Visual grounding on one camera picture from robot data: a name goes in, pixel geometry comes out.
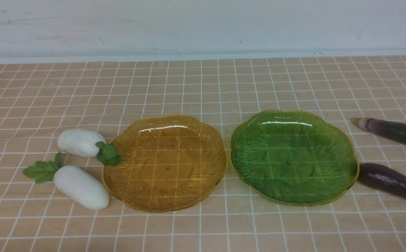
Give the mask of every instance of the green radish leaves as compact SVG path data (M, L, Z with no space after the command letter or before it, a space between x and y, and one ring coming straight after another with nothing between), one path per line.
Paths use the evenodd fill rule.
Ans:
M117 166L120 163L121 158L112 143L106 145L104 142L96 142L96 146L100 149L97 160L104 166Z
M35 183L52 182L54 180L54 174L61 165L62 154L58 152L55 155L54 161L36 161L34 166L29 166L22 170L24 176L35 179Z

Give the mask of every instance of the toy vegetable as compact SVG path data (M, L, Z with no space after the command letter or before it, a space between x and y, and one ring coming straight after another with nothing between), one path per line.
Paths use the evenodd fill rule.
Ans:
M60 150L84 158L97 157L105 166L117 166L120 156L113 144L107 145L105 138L95 131L67 129L57 139Z
M91 210L104 209L109 204L109 194L104 185L77 166L61 166L61 153L54 161L36 161L22 173L35 183L54 182L59 191Z
M360 164L358 182L406 199L406 176L387 166L374 163Z
M381 137L406 145L406 124L395 121L384 121L374 118L352 118L351 123L363 131L369 131Z

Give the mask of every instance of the plate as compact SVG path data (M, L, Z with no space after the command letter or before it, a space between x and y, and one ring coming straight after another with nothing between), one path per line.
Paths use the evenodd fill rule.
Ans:
M112 140L121 163L105 166L104 185L127 206L170 212L198 204L226 172L219 132L187 115L145 118Z
M349 138L305 111L269 110L239 125L231 163L257 193L291 205L322 205L340 198L358 177Z

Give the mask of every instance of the purple eggplant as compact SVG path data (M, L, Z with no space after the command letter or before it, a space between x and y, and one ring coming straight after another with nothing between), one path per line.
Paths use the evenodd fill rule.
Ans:
M374 118L352 118L351 123L364 131L406 145L406 124Z
M375 190L406 199L406 176L387 166L362 163L357 181Z

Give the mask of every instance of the white wall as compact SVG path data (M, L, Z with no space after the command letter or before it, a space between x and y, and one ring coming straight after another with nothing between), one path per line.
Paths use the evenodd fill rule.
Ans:
M0 57L406 48L406 0L0 0Z

